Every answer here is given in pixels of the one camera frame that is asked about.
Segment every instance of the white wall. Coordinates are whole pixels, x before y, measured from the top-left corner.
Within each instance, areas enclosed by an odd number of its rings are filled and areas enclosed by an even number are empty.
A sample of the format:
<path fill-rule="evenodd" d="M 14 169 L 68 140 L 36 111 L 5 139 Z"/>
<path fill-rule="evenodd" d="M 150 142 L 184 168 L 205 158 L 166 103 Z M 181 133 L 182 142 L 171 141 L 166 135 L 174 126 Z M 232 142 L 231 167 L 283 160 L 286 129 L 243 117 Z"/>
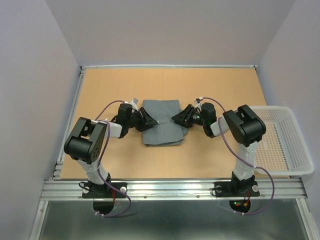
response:
<path fill-rule="evenodd" d="M 269 105 L 294 111 L 315 165 L 303 177 L 320 230 L 320 1 L 297 0 L 258 67 Z"/>
<path fill-rule="evenodd" d="M 46 0 L 81 66 L 258 64 L 295 0 Z"/>
<path fill-rule="evenodd" d="M 29 238 L 79 67 L 44 0 L 0 0 L 0 239 Z"/>

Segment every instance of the wooden board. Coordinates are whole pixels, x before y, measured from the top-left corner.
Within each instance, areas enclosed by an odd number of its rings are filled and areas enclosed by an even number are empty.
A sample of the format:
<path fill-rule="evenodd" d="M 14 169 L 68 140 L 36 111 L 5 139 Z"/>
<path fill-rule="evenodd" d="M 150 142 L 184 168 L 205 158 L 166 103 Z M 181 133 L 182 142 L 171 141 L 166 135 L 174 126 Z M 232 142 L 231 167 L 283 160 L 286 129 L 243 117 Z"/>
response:
<path fill-rule="evenodd" d="M 85 72 L 73 124 L 79 117 L 94 119 L 111 101 L 176 100 L 180 108 L 197 97 L 212 97 L 226 110 L 266 105 L 256 71 L 252 68 L 129 68 L 88 69 Z M 102 118 L 111 119 L 119 104 L 111 105 Z M 217 115 L 222 110 L 215 104 Z M 226 134 L 231 147 L 236 142 Z M 113 179 L 229 178 L 236 159 L 221 137 L 207 137 L 194 125 L 178 146 L 147 147 L 134 128 L 123 139 L 111 138 L 102 164 Z M 82 167 L 69 156 L 61 179 L 86 179 Z"/>

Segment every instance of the cable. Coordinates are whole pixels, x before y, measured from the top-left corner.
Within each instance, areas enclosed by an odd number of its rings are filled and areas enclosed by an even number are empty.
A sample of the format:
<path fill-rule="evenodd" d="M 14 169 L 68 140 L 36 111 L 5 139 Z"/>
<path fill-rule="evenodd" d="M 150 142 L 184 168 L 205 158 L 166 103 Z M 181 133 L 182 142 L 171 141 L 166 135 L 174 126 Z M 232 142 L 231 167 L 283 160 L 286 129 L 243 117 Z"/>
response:
<path fill-rule="evenodd" d="M 108 146 L 108 142 L 109 142 L 109 139 L 110 139 L 110 123 L 108 121 L 105 121 L 105 123 L 107 124 L 107 130 L 108 130 L 108 133 L 107 133 L 107 137 L 106 137 L 106 141 L 105 141 L 105 144 L 104 144 L 104 147 L 103 147 L 103 150 L 101 152 L 101 155 L 100 155 L 100 159 L 98 161 L 98 165 L 97 165 L 97 168 L 98 168 L 98 174 L 100 176 L 100 178 L 102 179 L 102 181 L 109 187 L 111 188 L 112 190 L 124 195 L 128 200 L 129 200 L 129 206 L 123 210 L 122 212 L 120 213 L 117 213 L 117 214 L 114 214 L 114 215 L 104 215 L 104 214 L 101 214 L 99 213 L 98 211 L 95 212 L 95 214 L 101 216 L 101 217 L 104 217 L 104 218 L 113 218 L 113 217 L 117 217 L 117 216 L 120 216 L 121 214 L 124 214 L 130 207 L 131 207 L 131 198 L 125 193 L 125 192 L 122 192 L 120 190 L 118 190 L 117 188 L 115 188 L 114 186 L 112 186 L 110 183 L 108 183 L 104 177 L 102 176 L 101 172 L 100 172 L 100 164 L 101 164 L 101 161 L 102 161 L 102 158 L 105 154 L 105 151 L 107 149 L 107 146 Z"/>
<path fill-rule="evenodd" d="M 138 115 L 138 113 L 139 113 L 138 110 L 134 110 L 134 113 L 131 114 L 131 115 L 133 115 L 131 118 L 134 119 L 134 118 Z M 117 115 L 115 115 L 115 116 L 111 119 L 110 122 L 114 122 L 116 119 L 117 119 Z M 106 119 L 100 119 L 100 120 L 96 120 L 96 121 L 105 123 L 107 120 L 106 120 Z"/>
<path fill-rule="evenodd" d="M 98 120 L 98 118 L 100 118 L 100 116 L 105 112 L 105 110 L 111 105 L 111 104 L 114 104 L 114 103 L 124 103 L 125 101 L 122 101 L 122 100 L 115 100 L 115 101 L 112 101 L 110 102 L 107 106 L 105 106 L 105 108 L 99 113 L 99 115 L 95 118 L 95 121 Z"/>
<path fill-rule="evenodd" d="M 250 191 L 248 190 L 248 191 L 246 191 L 246 192 L 244 193 L 244 198 L 243 198 L 243 200 L 242 200 L 242 201 L 246 200 L 247 193 L 249 193 L 249 195 L 250 195 Z"/>
<path fill-rule="evenodd" d="M 87 190 L 87 191 L 90 191 L 90 189 L 89 189 L 88 187 L 85 187 L 85 186 L 84 186 L 84 185 L 85 185 L 85 182 L 84 182 L 84 181 L 79 182 L 78 185 L 79 185 L 80 188 L 82 188 L 82 189 L 84 189 L 84 190 Z"/>
<path fill-rule="evenodd" d="M 245 204 L 248 204 L 249 203 L 249 201 L 250 201 L 250 191 L 248 190 L 248 194 L 249 194 L 249 196 L 248 196 L 248 200 L 246 201 L 246 203 Z"/>
<path fill-rule="evenodd" d="M 221 103 L 220 102 L 218 102 L 217 100 L 215 100 L 215 99 L 213 99 L 213 98 L 211 98 L 211 97 L 207 97 L 207 96 L 204 96 L 204 97 L 202 97 L 203 99 L 209 99 L 209 100 L 211 100 L 211 101 L 214 101 L 215 103 L 217 103 L 221 108 L 222 108 L 222 110 L 223 110 L 223 112 L 226 112 L 226 110 L 225 110 L 225 108 L 221 105 Z"/>
<path fill-rule="evenodd" d="M 223 139 L 226 147 L 229 149 L 229 151 L 230 151 L 237 159 L 239 159 L 241 162 L 243 162 L 244 164 L 248 165 L 249 167 L 254 168 L 254 169 L 261 169 L 262 171 L 264 171 L 264 172 L 269 176 L 269 178 L 270 178 L 270 180 L 271 180 L 271 184 L 272 184 L 272 194 L 271 194 L 271 198 L 270 198 L 269 202 L 267 203 L 267 205 L 266 205 L 265 207 L 261 208 L 260 210 L 254 211 L 254 212 L 244 213 L 244 212 L 238 212 L 238 211 L 236 211 L 235 213 L 239 213 L 239 214 L 241 214 L 241 215 L 254 215 L 254 214 L 261 213 L 262 211 L 264 211 L 265 209 L 267 209 L 267 208 L 270 206 L 272 200 L 274 199 L 274 196 L 275 196 L 275 182 L 274 182 L 274 179 L 272 178 L 272 176 L 270 175 L 270 173 L 269 173 L 266 169 L 264 169 L 264 168 L 261 167 L 261 166 L 254 166 L 254 165 L 252 165 L 251 163 L 249 163 L 249 162 L 245 161 L 244 159 L 242 159 L 241 157 L 239 157 L 239 156 L 231 149 L 230 145 L 229 145 L 228 142 L 227 142 L 227 139 L 226 139 L 226 137 L 225 137 L 225 134 L 224 134 L 224 132 L 223 132 L 223 130 L 222 130 L 222 127 L 221 127 L 221 119 L 222 119 L 222 117 L 219 117 L 219 118 L 218 118 L 218 126 L 219 126 L 219 130 L 220 130 L 220 133 L 221 133 L 221 137 L 222 137 L 222 139 Z"/>
<path fill-rule="evenodd" d="M 112 189 L 112 200 L 113 200 L 113 203 L 116 203 L 116 192 L 113 189 Z"/>
<path fill-rule="evenodd" d="M 197 114 L 201 114 L 201 111 L 200 111 L 200 109 L 199 108 L 195 108 L 195 112 L 197 113 Z"/>

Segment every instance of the folded gray cloth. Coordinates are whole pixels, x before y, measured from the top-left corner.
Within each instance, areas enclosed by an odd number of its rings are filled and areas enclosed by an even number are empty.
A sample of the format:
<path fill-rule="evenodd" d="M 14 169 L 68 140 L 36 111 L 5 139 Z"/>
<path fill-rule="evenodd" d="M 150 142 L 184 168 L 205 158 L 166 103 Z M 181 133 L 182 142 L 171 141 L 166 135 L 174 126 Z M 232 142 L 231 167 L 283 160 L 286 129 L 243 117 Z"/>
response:
<path fill-rule="evenodd" d="M 142 132 L 146 146 L 171 146 L 181 144 L 188 129 L 175 124 L 171 119 L 180 113 L 179 100 L 143 100 L 142 106 L 158 124 Z"/>

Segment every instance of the white plastic basket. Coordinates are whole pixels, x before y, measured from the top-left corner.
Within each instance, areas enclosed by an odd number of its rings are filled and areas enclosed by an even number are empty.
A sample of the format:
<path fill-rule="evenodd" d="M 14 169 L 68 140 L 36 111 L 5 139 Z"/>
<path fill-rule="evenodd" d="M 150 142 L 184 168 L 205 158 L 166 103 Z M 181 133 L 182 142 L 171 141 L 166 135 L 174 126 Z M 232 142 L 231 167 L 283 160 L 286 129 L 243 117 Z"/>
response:
<path fill-rule="evenodd" d="M 293 112 L 282 106 L 252 106 L 262 119 L 266 133 L 259 142 L 255 165 L 273 176 L 311 174 L 314 164 Z"/>

